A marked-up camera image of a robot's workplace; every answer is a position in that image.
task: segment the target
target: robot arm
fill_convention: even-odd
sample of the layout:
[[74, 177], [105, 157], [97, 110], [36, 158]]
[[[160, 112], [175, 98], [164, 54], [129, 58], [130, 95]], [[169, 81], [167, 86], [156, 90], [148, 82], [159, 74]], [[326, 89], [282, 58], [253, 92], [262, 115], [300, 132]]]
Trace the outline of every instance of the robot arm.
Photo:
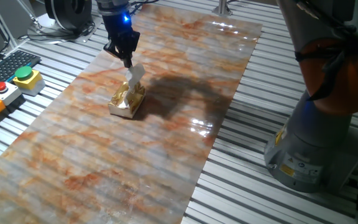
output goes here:
[[136, 50], [140, 33], [132, 29], [128, 0], [96, 0], [109, 35], [104, 50], [121, 59], [126, 68], [132, 67], [132, 53]]
[[358, 0], [278, 0], [316, 107], [358, 112]]

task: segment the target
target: marble surface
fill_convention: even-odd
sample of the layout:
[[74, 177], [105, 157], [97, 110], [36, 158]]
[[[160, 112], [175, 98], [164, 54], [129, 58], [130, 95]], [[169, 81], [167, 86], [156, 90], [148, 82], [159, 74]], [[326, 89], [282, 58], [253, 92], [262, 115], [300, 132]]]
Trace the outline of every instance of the marble surface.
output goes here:
[[0, 157], [0, 223], [180, 223], [261, 25], [145, 6], [147, 96], [109, 114], [126, 69], [101, 52]]

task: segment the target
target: black cable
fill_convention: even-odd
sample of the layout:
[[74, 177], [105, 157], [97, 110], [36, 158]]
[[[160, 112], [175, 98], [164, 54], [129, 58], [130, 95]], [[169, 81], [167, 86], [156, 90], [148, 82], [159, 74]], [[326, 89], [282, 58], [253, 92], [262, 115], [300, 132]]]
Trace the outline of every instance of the black cable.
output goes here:
[[[69, 38], [69, 39], [75, 39], [75, 38], [79, 38], [79, 37], [83, 37], [83, 36], [87, 36], [90, 33], [92, 33], [93, 29], [95, 28], [96, 24], [94, 22], [88, 22], [87, 24], [85, 24], [85, 26], [87, 26], [85, 29], [83, 29], [83, 31], [76, 35], [76, 34], [67, 34], [67, 35], [52, 35], [52, 34], [26, 34], [26, 35], [22, 35], [20, 37], [18, 37], [18, 40], [38, 40], [38, 41], [43, 41], [43, 40], [56, 40], [56, 39], [61, 39], [61, 38]], [[36, 39], [34, 37], [50, 37], [49, 39]]]
[[150, 3], [155, 3], [155, 2], [158, 2], [159, 0], [152, 0], [152, 1], [149, 1], [149, 0], [146, 0], [144, 2], [140, 2], [140, 1], [136, 1], [136, 2], [132, 2], [131, 3], [131, 6], [134, 6], [136, 4], [150, 4]]
[[142, 7], [144, 4], [151, 4], [151, 3], [155, 3], [155, 2], [158, 2], [159, 0], [146, 0], [144, 2], [141, 2], [141, 1], [136, 1], [136, 2], [132, 2], [131, 3], [131, 6], [135, 6], [135, 9], [129, 13], [130, 16], [133, 16], [138, 10], [140, 7]]
[[7, 42], [6, 42], [6, 44], [5, 44], [5, 46], [4, 46], [4, 48], [0, 51], [0, 53], [2, 53], [6, 48], [7, 48], [7, 46], [9, 45], [9, 43], [11, 42], [11, 37], [7, 37]]

